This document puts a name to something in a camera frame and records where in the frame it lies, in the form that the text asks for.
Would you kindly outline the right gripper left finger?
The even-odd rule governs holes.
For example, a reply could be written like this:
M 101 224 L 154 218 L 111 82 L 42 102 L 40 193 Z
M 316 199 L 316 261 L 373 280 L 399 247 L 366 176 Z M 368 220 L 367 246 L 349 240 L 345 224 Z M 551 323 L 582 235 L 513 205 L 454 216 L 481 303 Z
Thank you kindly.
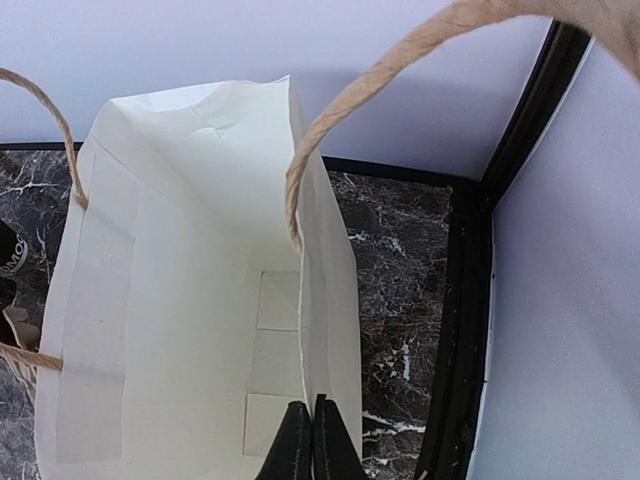
M 312 423 L 305 403 L 290 402 L 256 480 L 312 479 Z

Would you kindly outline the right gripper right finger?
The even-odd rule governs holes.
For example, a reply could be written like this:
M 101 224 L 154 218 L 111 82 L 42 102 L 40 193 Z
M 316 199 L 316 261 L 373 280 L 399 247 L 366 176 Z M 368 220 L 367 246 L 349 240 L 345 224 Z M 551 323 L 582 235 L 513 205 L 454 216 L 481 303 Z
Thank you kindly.
M 338 406 L 325 394 L 316 397 L 312 445 L 315 479 L 365 480 L 365 471 Z

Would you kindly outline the beige paper bag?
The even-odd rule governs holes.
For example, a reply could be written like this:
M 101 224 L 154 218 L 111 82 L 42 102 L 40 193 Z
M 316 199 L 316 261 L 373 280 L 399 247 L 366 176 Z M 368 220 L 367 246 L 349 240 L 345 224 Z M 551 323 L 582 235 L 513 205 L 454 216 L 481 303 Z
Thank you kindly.
M 290 402 L 362 452 L 356 264 L 320 142 L 444 42 L 552 17 L 639 69 L 635 1 L 455 1 L 307 122 L 289 78 L 116 98 L 81 147 L 37 369 L 44 479 L 256 479 Z

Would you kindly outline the brown cardboard cup carrier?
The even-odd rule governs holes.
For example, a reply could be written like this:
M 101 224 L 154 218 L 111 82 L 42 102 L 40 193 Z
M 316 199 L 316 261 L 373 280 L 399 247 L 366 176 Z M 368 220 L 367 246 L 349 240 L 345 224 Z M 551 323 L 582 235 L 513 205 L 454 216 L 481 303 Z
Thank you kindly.
M 11 306 L 4 308 L 1 320 L 1 343 L 36 352 L 41 332 L 37 326 L 31 325 L 28 320 L 29 314 L 25 309 Z M 6 363 L 16 379 L 26 388 L 30 400 L 34 401 L 37 369 L 12 359 L 6 359 Z

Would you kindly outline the black paper coffee cup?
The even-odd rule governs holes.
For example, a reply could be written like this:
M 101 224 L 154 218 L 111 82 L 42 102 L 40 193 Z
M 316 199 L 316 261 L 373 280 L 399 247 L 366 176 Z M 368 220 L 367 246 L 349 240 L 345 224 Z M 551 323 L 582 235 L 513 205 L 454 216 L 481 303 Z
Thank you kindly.
M 24 268 L 29 256 L 27 241 L 3 220 L 0 221 L 0 271 L 14 275 Z

